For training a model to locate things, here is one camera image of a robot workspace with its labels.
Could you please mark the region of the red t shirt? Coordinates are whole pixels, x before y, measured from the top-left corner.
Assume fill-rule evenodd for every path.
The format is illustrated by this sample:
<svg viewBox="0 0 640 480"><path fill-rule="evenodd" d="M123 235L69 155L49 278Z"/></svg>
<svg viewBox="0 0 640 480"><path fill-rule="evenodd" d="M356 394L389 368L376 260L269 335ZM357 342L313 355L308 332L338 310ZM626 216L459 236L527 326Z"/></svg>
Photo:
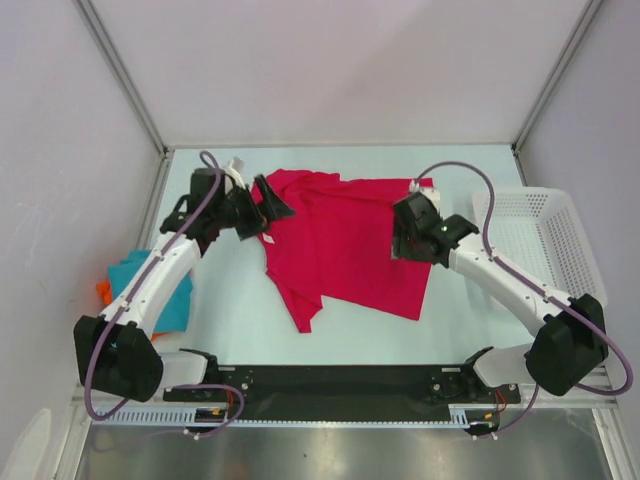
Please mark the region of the red t shirt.
<svg viewBox="0 0 640 480"><path fill-rule="evenodd" d="M279 169L267 181L295 212L260 241L266 274L300 333L311 332L325 297L419 319L431 267L395 260L391 250L392 206L408 180Z"/></svg>

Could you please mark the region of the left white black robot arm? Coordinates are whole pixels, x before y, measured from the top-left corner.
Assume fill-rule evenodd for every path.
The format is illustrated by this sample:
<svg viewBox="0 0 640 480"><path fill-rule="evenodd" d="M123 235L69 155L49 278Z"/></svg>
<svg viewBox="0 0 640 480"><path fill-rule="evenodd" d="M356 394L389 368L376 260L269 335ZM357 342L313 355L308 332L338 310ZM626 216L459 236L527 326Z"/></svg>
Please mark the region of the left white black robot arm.
<svg viewBox="0 0 640 480"><path fill-rule="evenodd" d="M224 229L242 240L259 236L294 216L266 178L254 179L253 194L239 171L198 168L165 218L149 256L113 301L96 317L74 327L81 384L127 400L148 401L158 390L186 386L197 398L214 397L220 374L210 355L191 350L160 353L152 343L156 324L179 284Z"/></svg>

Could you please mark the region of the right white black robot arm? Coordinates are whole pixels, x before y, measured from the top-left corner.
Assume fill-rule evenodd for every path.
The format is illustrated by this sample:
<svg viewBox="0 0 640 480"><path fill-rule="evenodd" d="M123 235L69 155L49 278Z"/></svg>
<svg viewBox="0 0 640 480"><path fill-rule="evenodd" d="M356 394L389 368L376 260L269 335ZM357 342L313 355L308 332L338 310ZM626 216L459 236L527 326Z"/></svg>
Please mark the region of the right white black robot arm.
<svg viewBox="0 0 640 480"><path fill-rule="evenodd" d="M498 386L531 381L563 396L599 366L609 350L604 310L589 294L579 298L544 285L489 251L478 228L460 215L443 218L422 192L393 206L392 256L441 265L480 286L532 336L530 343L487 347L469 359L463 393L484 401Z"/></svg>

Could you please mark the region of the white plastic basket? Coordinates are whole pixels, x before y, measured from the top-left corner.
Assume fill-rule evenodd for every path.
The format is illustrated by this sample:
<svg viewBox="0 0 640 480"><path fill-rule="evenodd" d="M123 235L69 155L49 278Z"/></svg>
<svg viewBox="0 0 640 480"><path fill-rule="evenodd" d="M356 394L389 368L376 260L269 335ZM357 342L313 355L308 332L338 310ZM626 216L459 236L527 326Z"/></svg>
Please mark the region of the white plastic basket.
<svg viewBox="0 0 640 480"><path fill-rule="evenodd" d="M497 253L574 298L589 294L602 306L608 295L571 197L558 189L495 190L489 241Z"/></svg>

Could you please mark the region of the orange folded t shirt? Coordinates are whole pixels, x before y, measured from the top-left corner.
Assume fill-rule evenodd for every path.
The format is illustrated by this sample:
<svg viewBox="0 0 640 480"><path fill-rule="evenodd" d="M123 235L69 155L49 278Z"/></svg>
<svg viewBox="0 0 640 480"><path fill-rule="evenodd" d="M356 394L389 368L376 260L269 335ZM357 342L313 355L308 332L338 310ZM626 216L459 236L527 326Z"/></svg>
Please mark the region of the orange folded t shirt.
<svg viewBox="0 0 640 480"><path fill-rule="evenodd" d="M112 288L108 280L96 284L95 291L98 294L104 306L109 305L113 301Z"/></svg>

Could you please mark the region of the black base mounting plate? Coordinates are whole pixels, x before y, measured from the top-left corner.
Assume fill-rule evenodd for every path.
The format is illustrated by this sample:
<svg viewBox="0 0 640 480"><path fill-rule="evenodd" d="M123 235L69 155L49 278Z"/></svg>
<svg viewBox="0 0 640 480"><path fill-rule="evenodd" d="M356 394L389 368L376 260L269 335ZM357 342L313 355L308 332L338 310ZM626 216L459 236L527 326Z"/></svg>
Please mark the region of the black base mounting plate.
<svg viewBox="0 0 640 480"><path fill-rule="evenodd" d="M205 382L240 390L240 418L260 422L444 421L453 405L521 402L517 386L487 387L463 365L227 365L209 369Z"/></svg>

